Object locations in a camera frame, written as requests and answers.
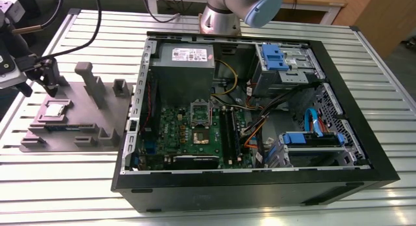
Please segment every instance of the aluminum work table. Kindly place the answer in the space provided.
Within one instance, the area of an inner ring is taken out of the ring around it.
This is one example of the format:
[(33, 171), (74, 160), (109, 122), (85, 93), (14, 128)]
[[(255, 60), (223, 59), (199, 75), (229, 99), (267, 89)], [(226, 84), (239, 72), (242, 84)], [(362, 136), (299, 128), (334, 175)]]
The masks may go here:
[[(67, 15), (45, 54), (83, 44), (95, 11)], [(103, 82), (135, 82), (146, 31), (198, 32), (197, 17), (157, 23), (149, 15), (103, 12), (91, 45), (57, 57), (67, 81), (78, 61), (93, 63)], [(97, 225), (411, 225), (416, 224), (416, 104), (359, 32), (349, 27), (271, 22), (241, 25), (246, 36), (313, 39), (323, 43), (401, 180), (326, 206), (137, 213), (111, 193), (115, 152), (21, 153), (19, 140), (45, 93), (17, 96), (0, 124), (0, 224)]]

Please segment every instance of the robotic arm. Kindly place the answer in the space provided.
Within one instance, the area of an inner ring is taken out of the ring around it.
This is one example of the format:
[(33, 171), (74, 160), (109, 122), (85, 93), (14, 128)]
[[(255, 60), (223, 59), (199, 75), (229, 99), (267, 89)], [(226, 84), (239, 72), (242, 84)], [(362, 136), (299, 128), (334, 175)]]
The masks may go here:
[[(199, 20), (203, 34), (238, 35), (239, 19), (250, 27), (263, 26), (274, 17), (282, 0), (207, 0)], [(0, 89), (15, 87), (29, 97), (31, 89), (26, 79), (37, 82), (49, 96), (57, 92), (58, 70), (53, 57), (37, 57), (26, 46), (21, 36), (14, 34), (13, 23), (25, 13), (17, 0), (0, 0)], [(101, 4), (97, 0), (98, 21), (94, 35), (82, 46), (66, 53), (86, 47), (97, 35), (101, 23)]]
[(25, 13), (17, 0), (0, 0), (0, 89), (14, 87), (29, 97), (26, 80), (37, 82), (51, 97), (57, 92), (58, 71), (54, 58), (39, 60), (19, 35), (11, 34), (13, 23)]
[(250, 27), (262, 27), (274, 17), (282, 0), (207, 0), (199, 20), (203, 34), (238, 35), (239, 19)]

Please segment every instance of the red wire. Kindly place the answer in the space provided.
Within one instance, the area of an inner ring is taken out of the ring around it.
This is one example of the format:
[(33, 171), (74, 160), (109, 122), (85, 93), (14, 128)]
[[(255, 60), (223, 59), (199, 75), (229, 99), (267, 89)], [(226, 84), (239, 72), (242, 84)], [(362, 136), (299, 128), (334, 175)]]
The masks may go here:
[(327, 129), (326, 129), (325, 123), (322, 122), (321, 118), (318, 118), (318, 119), (317, 119), (317, 121), (318, 121), (319, 126), (322, 127), (322, 129), (321, 129), (321, 130), (323, 130), (325, 132), (327, 132)]
[(149, 82), (147, 82), (147, 111), (149, 111), (149, 113), (147, 113), (147, 117), (145, 118), (145, 122), (143, 122), (143, 124), (142, 124), (142, 127), (141, 127), (141, 130), (139, 130), (139, 133), (142, 132), (142, 130), (143, 130), (143, 127), (145, 127), (145, 125), (147, 124), (147, 121), (149, 121), (149, 118), (150, 118), (150, 110), (151, 110), (151, 106), (150, 106), (150, 84), (149, 84)]

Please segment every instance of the power cable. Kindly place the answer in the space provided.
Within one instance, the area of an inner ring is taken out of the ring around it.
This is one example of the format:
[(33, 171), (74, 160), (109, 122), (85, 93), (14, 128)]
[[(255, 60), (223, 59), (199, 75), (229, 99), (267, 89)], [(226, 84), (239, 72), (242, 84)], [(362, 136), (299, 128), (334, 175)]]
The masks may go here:
[(150, 12), (150, 10), (149, 10), (149, 5), (147, 5), (147, 3), (146, 3), (146, 0), (142, 0), (142, 3), (143, 3), (145, 10), (147, 11), (150, 17), (154, 19), (154, 21), (157, 21), (157, 22), (159, 22), (159, 23), (166, 23), (166, 22), (169, 22), (169, 21), (173, 21), (173, 20), (181, 15), (179, 13), (175, 13), (175, 14), (171, 16), (170, 19), (167, 19), (167, 20), (158, 20), (158, 19), (153, 16), (153, 14), (151, 14), (151, 12)]
[(11, 34), (22, 35), (22, 34), (27, 34), (27, 33), (43, 30), (54, 22), (54, 20), (57, 18), (57, 15), (58, 15), (58, 12), (61, 10), (62, 4), (63, 4), (63, 0), (58, 0), (54, 12), (53, 12), (50, 18), (47, 19), (47, 21), (43, 24), (34, 25), (34, 26), (25, 27), (25, 28), (19, 28), (19, 29), (14, 29), (14, 30), (11, 30)]
[(90, 37), (89, 41), (85, 44), (82, 44), (81, 46), (75, 47), (75, 48), (71, 48), (71, 49), (69, 49), (66, 51), (57, 52), (57, 53), (53, 53), (50, 55), (42, 56), (42, 57), (38, 58), (38, 60), (43, 60), (43, 59), (49, 59), (51, 57), (57, 57), (57, 56), (65, 55), (65, 54), (67, 54), (70, 52), (74, 52), (74, 51), (77, 51), (77, 50), (79, 50), (79, 49), (82, 49), (85, 47), (87, 47), (91, 44), (93, 40), (97, 37), (98, 31), (99, 31), (101, 15), (102, 15), (101, 1), (95, 0), (95, 4), (97, 4), (97, 10), (98, 10), (98, 18), (97, 18), (95, 30), (94, 30), (94, 32), (91, 34), (91, 37)]

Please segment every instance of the floor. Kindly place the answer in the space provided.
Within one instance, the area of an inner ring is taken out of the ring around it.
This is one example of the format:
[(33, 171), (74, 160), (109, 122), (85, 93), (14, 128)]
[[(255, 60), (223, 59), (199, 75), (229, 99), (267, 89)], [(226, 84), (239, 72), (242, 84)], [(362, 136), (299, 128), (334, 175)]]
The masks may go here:
[[(53, 10), (54, 10), (54, 1), (53, 0), (35, 0), (38, 6), (42, 11), (42, 15), (39, 18), (30, 20), (30, 25), (39, 24), (45, 22), (49, 18)], [(109, 11), (119, 11), (119, 12), (138, 12), (145, 13), (145, 8), (142, 6), (142, 0), (101, 0), (101, 5), (103, 10)], [(159, 1), (158, 4), (158, 12), (161, 14), (174, 14), (174, 10), (171, 7), (175, 5), (170, 2)], [(201, 3), (187, 3), (185, 2), (185, 8), (189, 7), (185, 15), (195, 16), (198, 13), (203, 11), (205, 5)], [(51, 26), (35, 33), (37, 42), (33, 46), (30, 46), (31, 51), (41, 55), (43, 49), (47, 46), (47, 43), (54, 35), (54, 32), (63, 20), (66, 12), (70, 8), (82, 8), (95, 10), (94, 0), (63, 0), (62, 10), (59, 15), (51, 24)], [(403, 85), (406, 91), (409, 92), (413, 99), (416, 99), (416, 51), (407, 50), (403, 44), (399, 44), (394, 49), (391, 55), (385, 59), (385, 63), (389, 66), (393, 74), (395, 75), (397, 79), (399, 80), (401, 84)], [(13, 97), (15, 96), (15, 91), (10, 89), (0, 90), (0, 119), (2, 118), (3, 113), (6, 112), (7, 105), (11, 102)]]

